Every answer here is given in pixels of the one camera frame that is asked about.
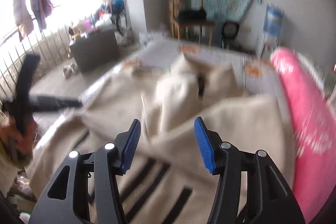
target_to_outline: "black tool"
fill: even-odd
[[[195,120],[195,136],[205,167],[220,175],[210,224],[304,224],[300,207],[284,177],[264,150],[238,150]],[[247,171],[247,202],[237,217],[241,172]]]
[[[43,190],[29,224],[89,224],[88,174],[94,172],[99,224],[127,224],[116,175],[130,169],[141,133],[139,120],[94,153],[70,152]]]
[[[24,135],[26,124],[33,118],[34,112],[53,112],[68,107],[82,107],[78,100],[67,100],[53,96],[32,96],[29,90],[32,86],[33,75],[40,61],[40,56],[27,54],[17,79],[16,92],[12,98],[3,99],[2,111],[13,116],[18,131]],[[15,143],[10,140],[9,153],[13,163],[24,158],[15,149]]]

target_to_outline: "orange floral pattern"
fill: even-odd
[[[192,45],[183,45],[178,47],[178,51],[181,54],[198,54],[201,52],[201,49]]]
[[[132,67],[141,67],[141,62],[139,58],[127,59],[121,64],[121,70]]]
[[[250,61],[247,61],[245,63],[245,66],[243,67],[244,72],[249,75],[256,78],[262,78],[263,71],[261,69],[261,63],[259,63],[259,66],[252,65]]]

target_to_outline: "beige blanket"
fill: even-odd
[[[205,79],[201,97],[199,76]],[[238,149],[266,150],[292,184],[294,158],[289,155],[293,155],[293,141],[290,132],[283,130],[276,99],[247,97],[237,87],[231,65],[213,68],[181,56],[165,74],[133,68],[112,75],[84,110],[55,124],[35,148],[34,160],[26,169],[31,189],[38,197],[71,150],[93,152],[127,131],[137,118],[141,137],[131,169],[118,177],[121,195],[146,166],[149,171],[122,198],[126,218],[132,223],[162,223],[187,189],[191,194],[174,223],[204,224],[218,176],[204,167],[194,136],[198,116],[209,130]],[[87,128],[90,134],[84,138]],[[246,202],[246,183],[243,175],[240,209]],[[139,208],[139,199],[148,191],[150,195]],[[89,179],[89,193],[93,193],[93,178]],[[90,213],[91,222],[96,223],[94,203]]]

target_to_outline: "black stripe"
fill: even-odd
[[[170,213],[167,215],[166,219],[162,222],[162,224],[173,224],[176,218],[181,213],[184,205],[187,203],[191,193],[193,192],[192,189],[184,188],[176,201],[175,205],[171,209]]]
[[[144,178],[148,175],[152,167],[156,161],[152,158],[149,158],[145,166],[142,168],[140,173],[137,175],[137,177],[131,181],[130,185],[123,191],[123,193],[120,195],[120,201],[123,203],[130,194],[136,189],[136,187],[144,180]]]
[[[198,97],[203,98],[205,89],[205,77],[203,75],[198,76]]]
[[[90,135],[90,131],[86,131],[85,135],[84,135],[80,140],[77,141],[77,143],[73,146],[73,148],[72,148],[71,151],[76,150],[77,147],[78,147],[82,142],[84,142],[84,141],[88,138],[89,135]]]
[[[145,204],[145,202],[148,200],[150,195],[154,192],[155,188],[158,186],[158,184],[163,179],[164,175],[167,173],[170,165],[169,164],[163,164],[159,174],[153,181],[152,185],[147,189],[147,191],[139,198],[139,200],[135,203],[133,208],[127,213],[126,220],[128,223],[132,221],[132,219],[135,217],[135,215],[140,211],[142,206]]]

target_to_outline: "blue gripper pad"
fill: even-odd
[[[201,151],[202,154],[204,165],[206,169],[208,169],[209,172],[213,174],[216,169],[214,160],[214,150],[211,147],[211,143],[209,141],[208,136],[209,132],[201,117],[198,117],[195,120],[194,131],[199,150]]]
[[[131,168],[131,164],[134,158],[135,150],[137,149],[138,142],[141,134],[141,123],[135,119],[128,131],[129,137],[121,153],[121,172],[126,173]]]

